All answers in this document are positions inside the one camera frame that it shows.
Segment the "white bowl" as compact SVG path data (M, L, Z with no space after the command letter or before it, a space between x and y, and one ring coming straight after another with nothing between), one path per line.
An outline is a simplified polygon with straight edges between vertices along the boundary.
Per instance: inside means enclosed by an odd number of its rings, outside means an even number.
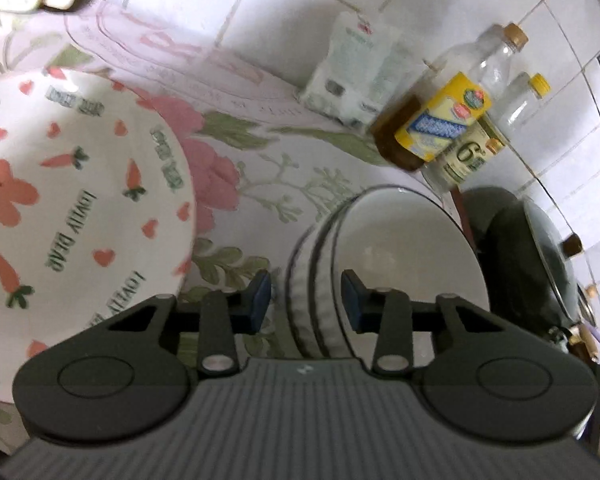
M321 358L309 312L309 270L317 227L303 233L291 252L284 285L286 317L294 344L304 358Z
M298 304L306 307L309 328L320 358L350 358L354 351L340 320L337 304L337 285L332 277L335 237L341 217L354 202L349 198L313 229L303 243L306 258L306 299Z
M369 289L393 288L422 302L457 294L490 309L486 281L462 228L433 200L408 188L385 186L356 196L336 223L330 263L344 354L367 366L377 336L352 330L341 295L345 270Z

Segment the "rabbit carrot patterned plate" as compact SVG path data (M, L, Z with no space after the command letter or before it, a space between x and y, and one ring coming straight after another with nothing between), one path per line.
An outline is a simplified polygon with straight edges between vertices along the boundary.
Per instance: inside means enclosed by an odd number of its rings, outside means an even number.
M0 402L38 353L181 288L184 153L146 96L52 67L0 78Z

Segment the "black pot with glass lid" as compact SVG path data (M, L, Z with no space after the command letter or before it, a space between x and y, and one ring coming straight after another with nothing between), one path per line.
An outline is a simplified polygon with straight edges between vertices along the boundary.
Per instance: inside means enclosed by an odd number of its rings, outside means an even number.
M462 197L491 312L547 340L577 325L571 259L582 252L580 237L562 236L533 200L505 188L472 188Z

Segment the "floral table cloth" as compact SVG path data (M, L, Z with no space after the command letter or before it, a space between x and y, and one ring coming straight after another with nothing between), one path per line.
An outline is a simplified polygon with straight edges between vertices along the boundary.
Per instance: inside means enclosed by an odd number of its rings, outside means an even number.
M375 145L303 108L294 87L167 24L102 1L76 14L0 13L0 78L68 68L146 96L184 153L195 237L176 294L236 289L260 270L282 276L298 238L347 198L422 178L390 167ZM0 402L0 451L27 440Z

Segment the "cooking wine bottle orange cap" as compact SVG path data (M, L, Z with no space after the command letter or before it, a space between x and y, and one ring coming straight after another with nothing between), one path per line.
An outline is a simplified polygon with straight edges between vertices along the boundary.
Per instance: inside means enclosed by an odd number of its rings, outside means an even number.
M434 160L501 97L528 41L510 23L443 52L370 126L379 154L408 172Z

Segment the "vinegar bottle yellow cap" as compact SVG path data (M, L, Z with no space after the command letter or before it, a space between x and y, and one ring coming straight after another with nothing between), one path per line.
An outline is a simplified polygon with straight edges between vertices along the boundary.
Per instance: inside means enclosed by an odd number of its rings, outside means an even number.
M422 176L437 193L461 186L506 148L549 93L550 84L543 75L520 73L486 114L422 168Z

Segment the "white salt bag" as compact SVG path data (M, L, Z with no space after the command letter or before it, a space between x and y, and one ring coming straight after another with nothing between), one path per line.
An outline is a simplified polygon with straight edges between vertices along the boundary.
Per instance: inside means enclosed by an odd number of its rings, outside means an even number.
M416 60L395 27L342 12L298 101L312 112L365 129L416 72Z

